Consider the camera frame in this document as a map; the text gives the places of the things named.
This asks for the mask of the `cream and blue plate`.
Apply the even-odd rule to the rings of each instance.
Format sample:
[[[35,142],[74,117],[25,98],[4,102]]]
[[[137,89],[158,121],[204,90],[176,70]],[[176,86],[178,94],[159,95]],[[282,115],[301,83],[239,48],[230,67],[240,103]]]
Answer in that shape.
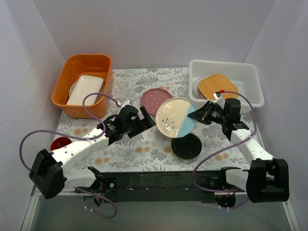
[[[188,117],[195,112],[195,105],[185,98],[165,101],[157,110],[155,123],[158,130],[169,138],[181,138],[192,132],[197,121]]]

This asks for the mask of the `dark pink scalloped plate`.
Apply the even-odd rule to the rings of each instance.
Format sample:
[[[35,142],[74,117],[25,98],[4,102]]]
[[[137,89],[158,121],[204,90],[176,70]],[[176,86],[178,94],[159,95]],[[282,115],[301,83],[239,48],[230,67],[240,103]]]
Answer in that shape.
[[[152,88],[141,96],[141,106],[145,107],[148,114],[155,116],[159,107],[173,96],[165,89]]]

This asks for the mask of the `white ribbed soup plate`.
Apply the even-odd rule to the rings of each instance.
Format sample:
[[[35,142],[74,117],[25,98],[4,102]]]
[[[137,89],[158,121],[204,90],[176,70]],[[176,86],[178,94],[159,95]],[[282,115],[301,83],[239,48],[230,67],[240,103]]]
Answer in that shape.
[[[200,96],[199,94],[199,91],[198,91],[198,85],[199,85],[199,82],[202,80],[202,78],[198,78],[194,83],[193,83],[193,91],[194,93],[197,95],[197,98],[198,99],[201,99],[202,97]]]

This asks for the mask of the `yellow woven bamboo tray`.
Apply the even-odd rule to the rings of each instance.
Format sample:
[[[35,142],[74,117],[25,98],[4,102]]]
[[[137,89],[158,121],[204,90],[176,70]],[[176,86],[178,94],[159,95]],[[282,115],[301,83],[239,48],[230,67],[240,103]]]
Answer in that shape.
[[[203,78],[199,82],[199,88],[207,100],[215,100],[215,92],[220,90],[239,92],[237,87],[224,75],[215,74],[206,78]]]

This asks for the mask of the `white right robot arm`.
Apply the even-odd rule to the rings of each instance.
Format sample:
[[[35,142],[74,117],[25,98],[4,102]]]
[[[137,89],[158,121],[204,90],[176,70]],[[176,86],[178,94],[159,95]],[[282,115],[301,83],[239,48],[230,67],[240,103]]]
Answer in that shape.
[[[245,191],[253,203],[285,202],[289,199],[289,171],[284,159],[269,154],[254,138],[249,127],[241,121],[241,102],[219,98],[208,101],[188,117],[202,124],[215,122],[223,134],[237,147],[250,164],[249,171],[238,167],[223,167],[218,175],[219,192],[239,189]]]

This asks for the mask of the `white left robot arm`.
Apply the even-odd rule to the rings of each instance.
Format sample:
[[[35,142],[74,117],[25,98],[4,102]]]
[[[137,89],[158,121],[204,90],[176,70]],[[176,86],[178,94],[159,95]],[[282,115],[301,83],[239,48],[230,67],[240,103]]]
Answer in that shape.
[[[45,149],[40,151],[29,177],[46,199],[51,199],[68,188],[98,193],[103,187],[102,173],[94,167],[76,170],[72,166],[93,152],[122,139],[124,135],[132,138],[154,126],[155,122],[145,107],[137,109],[126,105],[119,114],[108,117],[80,140],[52,152]]]

